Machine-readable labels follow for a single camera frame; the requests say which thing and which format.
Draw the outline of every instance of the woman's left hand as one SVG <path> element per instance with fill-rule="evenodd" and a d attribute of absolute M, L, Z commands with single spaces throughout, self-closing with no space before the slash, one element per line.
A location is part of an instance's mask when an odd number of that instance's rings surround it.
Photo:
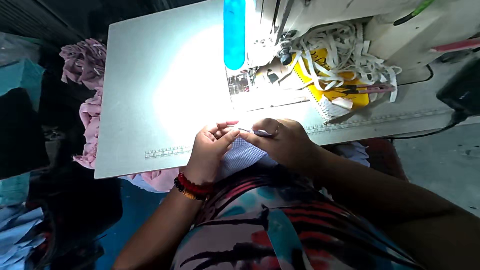
<path fill-rule="evenodd" d="M 238 121 L 205 126 L 195 137 L 192 155 L 183 174 L 194 184 L 211 183 L 215 179 L 223 155 L 231 148 L 240 131 L 229 127 Z"/>

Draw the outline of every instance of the woman's right hand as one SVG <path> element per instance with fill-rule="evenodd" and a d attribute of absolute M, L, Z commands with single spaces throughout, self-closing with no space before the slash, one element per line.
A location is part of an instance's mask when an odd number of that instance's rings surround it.
<path fill-rule="evenodd" d="M 252 127 L 265 130 L 272 137 L 260 137 L 240 130 L 240 137 L 266 151 L 278 163 L 292 170 L 303 170 L 319 161 L 321 147 L 308 138 L 303 126 L 291 119 L 265 118 Z"/>

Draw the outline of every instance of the gingham fabric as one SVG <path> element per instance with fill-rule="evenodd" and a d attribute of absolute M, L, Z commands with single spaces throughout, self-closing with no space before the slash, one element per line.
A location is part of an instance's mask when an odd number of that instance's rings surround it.
<path fill-rule="evenodd" d="M 224 156 L 224 160 L 220 165 L 220 170 L 217 175 L 217 180 L 224 179 L 238 171 L 250 167 L 263 157 L 265 158 L 262 159 L 262 161 L 264 161 L 262 163 L 265 166 L 270 167 L 277 165 L 275 161 L 268 157 L 267 152 L 242 138 L 237 138 L 232 143 L 232 149 L 230 149 L 230 151 Z"/>

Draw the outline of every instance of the floor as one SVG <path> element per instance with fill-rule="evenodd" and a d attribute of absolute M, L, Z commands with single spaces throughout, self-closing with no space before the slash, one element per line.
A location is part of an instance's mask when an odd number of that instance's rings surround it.
<path fill-rule="evenodd" d="M 480 124 L 394 145 L 412 183 L 480 217 Z"/>
<path fill-rule="evenodd" d="M 412 183 L 480 217 L 479 135 L 480 124 L 471 124 L 424 138 L 396 140 L 394 145 Z M 97 269 L 110 269 L 121 248 L 163 197 L 123 182 L 123 217 L 101 239 L 105 255 L 97 261 Z"/>

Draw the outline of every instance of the ruler marking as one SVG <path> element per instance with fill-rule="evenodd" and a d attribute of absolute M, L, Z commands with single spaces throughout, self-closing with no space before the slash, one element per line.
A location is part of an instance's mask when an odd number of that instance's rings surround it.
<path fill-rule="evenodd" d="M 370 118 L 367 120 L 357 120 L 349 123 L 314 124 L 314 125 L 305 126 L 305 131 L 309 136 L 311 136 L 311 135 L 318 135 L 322 132 L 331 131 L 335 129 L 364 126 L 369 124 L 379 124 L 379 123 L 391 122 L 396 120 L 407 120 L 407 119 L 418 118 L 422 116 L 432 116 L 432 115 L 450 113 L 451 111 L 452 111 L 451 109 L 425 110 L 425 111 L 417 111 L 417 112 L 410 112 L 410 113 L 400 113 L 395 116 L 392 116 L 392 115 L 379 116 L 376 118 Z M 150 160 L 150 159 L 157 159 L 157 158 L 164 158 L 164 157 L 171 157 L 171 156 L 179 156 L 183 154 L 190 154 L 191 152 L 192 152 L 192 146 L 174 146 L 174 147 L 159 148 L 154 150 L 146 150 L 145 159 Z"/>

